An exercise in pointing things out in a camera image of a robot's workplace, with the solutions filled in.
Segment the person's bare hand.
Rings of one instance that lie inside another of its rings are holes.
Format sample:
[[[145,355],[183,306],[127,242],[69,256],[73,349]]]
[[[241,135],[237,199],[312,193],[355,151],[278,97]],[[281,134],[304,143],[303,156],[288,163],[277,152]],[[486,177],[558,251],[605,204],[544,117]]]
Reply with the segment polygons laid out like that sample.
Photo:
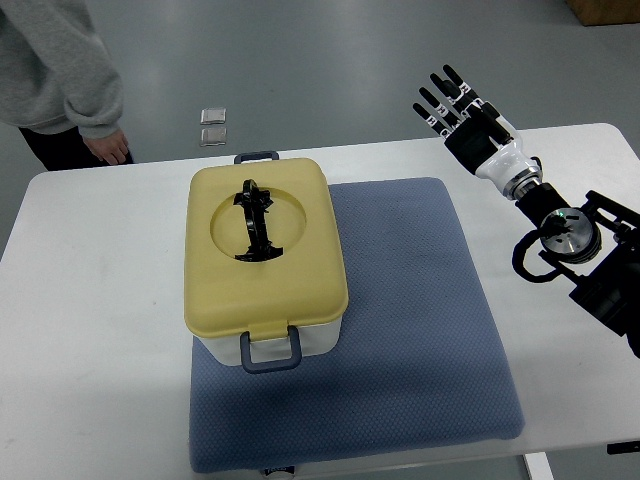
[[[108,165],[123,165],[128,162],[128,140],[121,129],[102,138],[84,137],[83,142],[96,158]]]

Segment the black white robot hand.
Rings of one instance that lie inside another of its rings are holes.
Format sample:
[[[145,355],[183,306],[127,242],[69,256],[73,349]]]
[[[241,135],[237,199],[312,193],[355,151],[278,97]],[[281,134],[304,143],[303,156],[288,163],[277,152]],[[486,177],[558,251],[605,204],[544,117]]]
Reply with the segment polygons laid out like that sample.
[[[523,151],[519,132],[449,65],[430,75],[440,95],[422,87],[427,102],[414,111],[444,140],[446,149],[472,175],[493,182],[505,196],[521,184],[542,182],[539,161]]]

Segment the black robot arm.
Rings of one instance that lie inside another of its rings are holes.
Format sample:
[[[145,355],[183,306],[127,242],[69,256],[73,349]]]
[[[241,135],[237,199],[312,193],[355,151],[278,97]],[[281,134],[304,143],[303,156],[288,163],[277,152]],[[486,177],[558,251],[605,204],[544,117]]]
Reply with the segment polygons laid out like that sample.
[[[535,176],[508,197],[535,226],[513,249],[514,271],[531,283],[572,281],[569,298],[638,355],[639,214],[596,191],[572,207]]]

